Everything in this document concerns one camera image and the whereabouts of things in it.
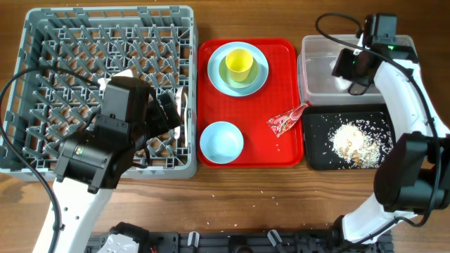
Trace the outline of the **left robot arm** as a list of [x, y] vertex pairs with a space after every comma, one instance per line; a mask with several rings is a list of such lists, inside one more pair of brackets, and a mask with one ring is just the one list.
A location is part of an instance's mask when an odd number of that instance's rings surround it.
[[93, 130], [76, 131], [59, 147], [50, 207], [35, 252], [82, 252], [123, 173], [137, 164], [147, 142], [181, 124], [171, 92], [157, 94], [148, 82], [114, 76], [104, 91]]

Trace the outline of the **red snack wrapper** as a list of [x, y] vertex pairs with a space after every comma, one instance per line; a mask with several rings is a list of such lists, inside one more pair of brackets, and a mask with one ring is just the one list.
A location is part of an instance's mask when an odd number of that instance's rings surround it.
[[266, 122], [266, 124], [273, 131], [276, 137], [280, 137], [285, 132], [294, 127], [305, 109], [310, 106], [311, 103], [309, 101], [301, 103], [299, 106], [293, 108], [292, 110], [272, 117]]

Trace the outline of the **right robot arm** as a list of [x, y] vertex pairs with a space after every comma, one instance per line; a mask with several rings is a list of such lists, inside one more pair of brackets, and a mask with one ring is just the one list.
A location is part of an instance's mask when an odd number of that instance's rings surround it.
[[368, 15], [356, 36], [332, 74], [380, 91], [396, 141], [375, 173], [373, 194], [338, 222], [351, 246], [372, 244], [401, 222], [423, 226], [433, 210], [449, 206], [449, 128], [426, 93], [415, 49], [398, 43], [394, 14]]

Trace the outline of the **white napkin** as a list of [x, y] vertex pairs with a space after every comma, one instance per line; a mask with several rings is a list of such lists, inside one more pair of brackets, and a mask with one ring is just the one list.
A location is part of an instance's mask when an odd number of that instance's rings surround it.
[[[333, 60], [330, 63], [330, 68], [333, 70], [336, 65], [337, 60]], [[345, 91], [347, 90], [350, 85], [352, 84], [350, 81], [347, 81], [346, 79], [343, 79], [342, 77], [334, 77], [335, 79], [335, 87], [338, 91]]]

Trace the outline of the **yellow plastic cup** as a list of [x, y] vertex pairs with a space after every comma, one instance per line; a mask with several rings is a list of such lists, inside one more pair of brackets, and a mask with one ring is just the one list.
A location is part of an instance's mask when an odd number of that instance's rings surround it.
[[226, 66], [233, 81], [244, 81], [253, 65], [251, 52], [244, 48], [235, 48], [226, 55]]

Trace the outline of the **white plastic fork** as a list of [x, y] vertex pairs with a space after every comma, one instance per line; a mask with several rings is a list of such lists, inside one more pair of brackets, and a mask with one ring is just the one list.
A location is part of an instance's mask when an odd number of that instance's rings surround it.
[[[182, 96], [182, 93], [183, 93], [183, 89], [184, 89], [184, 88], [183, 88], [182, 86], [180, 86], [180, 87], [176, 90], [176, 95], [175, 95], [176, 110], [177, 110], [177, 113], [178, 113], [179, 116], [181, 116], [181, 104], [182, 104], [182, 102], [181, 102], [181, 96]], [[179, 137], [180, 137], [180, 131], [181, 131], [180, 126], [177, 126], [177, 127], [174, 128], [174, 138], [175, 138], [175, 139], [179, 139]]]

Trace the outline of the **light blue bowl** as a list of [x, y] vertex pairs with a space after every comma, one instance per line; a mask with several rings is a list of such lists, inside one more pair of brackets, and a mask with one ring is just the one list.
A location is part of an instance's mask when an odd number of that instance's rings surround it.
[[237, 126], [230, 122], [214, 122], [200, 135], [200, 150], [215, 164], [228, 164], [243, 151], [244, 138]]

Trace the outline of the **white plastic spoon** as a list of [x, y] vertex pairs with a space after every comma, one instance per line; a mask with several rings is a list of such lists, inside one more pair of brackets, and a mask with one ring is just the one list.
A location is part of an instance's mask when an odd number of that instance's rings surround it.
[[186, 93], [182, 93], [185, 103], [184, 108], [184, 146], [188, 147], [188, 95]]

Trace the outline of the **rice food scraps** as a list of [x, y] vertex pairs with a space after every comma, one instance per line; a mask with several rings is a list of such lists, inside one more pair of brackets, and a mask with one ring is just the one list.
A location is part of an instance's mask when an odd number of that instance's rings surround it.
[[340, 119], [327, 134], [323, 155], [332, 155], [338, 169], [376, 169], [393, 148], [386, 120]]

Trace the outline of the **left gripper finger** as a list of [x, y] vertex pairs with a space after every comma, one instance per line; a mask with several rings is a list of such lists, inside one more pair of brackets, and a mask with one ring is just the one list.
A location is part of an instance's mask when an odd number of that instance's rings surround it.
[[146, 111], [147, 137], [153, 138], [167, 133], [171, 128], [168, 116], [169, 103], [160, 105], [155, 101], [148, 103]]
[[167, 116], [167, 126], [169, 129], [174, 129], [181, 126], [181, 117], [177, 112], [177, 106], [172, 98], [171, 93], [160, 94], [160, 103]]

